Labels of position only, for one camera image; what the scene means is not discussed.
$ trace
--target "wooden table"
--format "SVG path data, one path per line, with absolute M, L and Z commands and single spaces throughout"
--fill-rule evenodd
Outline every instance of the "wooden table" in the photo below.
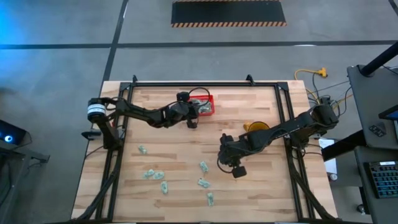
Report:
M 288 81 L 294 114 L 309 109 L 302 81 Z M 118 95 L 120 82 L 105 82 L 101 96 Z M 160 108 L 175 101 L 175 94 L 192 88 L 134 88 L 132 102 L 145 108 Z M 275 92 L 271 87 L 209 87 L 215 98 L 216 113 L 200 117 L 197 129 L 188 129 L 181 122 L 169 129 L 155 129 L 145 122 L 129 119 L 114 222 L 292 222 L 297 221 L 292 187 L 283 141 L 277 139 L 255 156 L 242 159 L 247 176 L 234 179 L 216 166 L 220 137 L 223 133 L 236 138 L 244 133 L 246 121 L 264 121 L 269 126 L 280 123 Z M 285 101 L 284 111 L 287 117 Z M 92 141 L 88 151 L 102 145 Z M 148 154 L 142 155 L 143 145 Z M 320 152 L 318 147 L 307 151 Z M 78 217 L 98 193 L 103 174 L 106 150 L 100 149 L 84 163 L 72 218 Z M 310 188 L 320 203 L 337 216 L 326 176 L 323 159 L 317 154 L 304 157 Z M 199 162 L 210 168 L 203 175 Z M 165 172 L 169 193 L 163 195 L 161 180 L 144 180 L 149 169 Z M 205 178 L 211 187 L 197 184 Z M 215 204 L 209 207 L 206 194 L 212 192 Z M 305 217 L 307 209 L 300 191 Z

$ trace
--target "red basket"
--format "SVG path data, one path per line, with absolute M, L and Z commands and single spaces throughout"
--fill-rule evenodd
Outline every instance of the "red basket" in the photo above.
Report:
M 210 95 L 210 98 L 209 95 L 190 96 L 190 99 L 197 99 L 203 102 L 206 102 L 207 99 L 209 99 L 209 102 L 211 103 L 211 112 L 199 113 L 199 116 L 210 116 L 215 112 L 213 95 Z

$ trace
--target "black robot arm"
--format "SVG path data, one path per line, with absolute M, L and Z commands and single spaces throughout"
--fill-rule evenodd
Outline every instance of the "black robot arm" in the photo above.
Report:
M 292 144 L 299 147 L 308 143 L 309 136 L 319 133 L 324 135 L 327 130 L 334 128 L 338 118 L 330 105 L 318 105 L 298 115 L 296 118 L 281 123 L 267 130 L 251 131 L 239 136 L 234 141 L 232 136 L 223 134 L 218 152 L 218 162 L 232 167 L 231 173 L 235 178 L 246 175 L 244 167 L 240 167 L 240 159 L 245 156 L 261 152 L 271 142 L 282 136 L 290 135 Z
M 181 121 L 187 121 L 188 128 L 196 128 L 193 119 L 198 118 L 200 106 L 189 101 L 189 93 L 177 93 L 177 100 L 162 108 L 147 110 L 127 102 L 124 98 L 92 98 L 88 102 L 88 120 L 96 124 L 103 133 L 104 149 L 116 149 L 121 146 L 117 124 L 111 120 L 117 116 L 128 116 L 148 123 L 154 128 L 169 128 Z M 106 110 L 113 111 L 106 115 Z

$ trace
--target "hazard stripe mat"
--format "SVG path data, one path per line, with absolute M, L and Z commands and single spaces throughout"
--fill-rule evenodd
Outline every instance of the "hazard stripe mat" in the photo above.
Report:
M 286 26 L 278 0 L 181 0 L 173 2 L 172 27 Z

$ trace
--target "concrete floor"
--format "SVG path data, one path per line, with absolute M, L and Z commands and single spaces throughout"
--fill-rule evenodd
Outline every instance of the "concrete floor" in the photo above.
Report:
M 283 0 L 287 27 L 172 29 L 172 0 L 129 0 L 120 43 L 329 41 L 398 39 L 398 17 L 388 0 Z M 122 0 L 0 0 L 1 44 L 110 44 Z M 291 80 L 300 68 L 326 67 L 319 89 L 347 80 L 346 68 L 365 64 L 388 45 L 323 47 L 204 47 L 118 49 L 110 80 Z M 98 96 L 109 49 L 0 50 L 0 119 L 32 133 L 29 148 L 51 154 L 32 169 L 21 188 L 13 223 L 70 218 L 90 127 L 86 104 Z M 392 60 L 389 65 L 397 65 Z M 299 78 L 312 87 L 312 75 Z M 343 97 L 349 84 L 322 95 Z M 361 129 L 354 99 L 327 136 L 343 138 Z M 355 189 L 333 188 L 339 217 L 358 216 Z

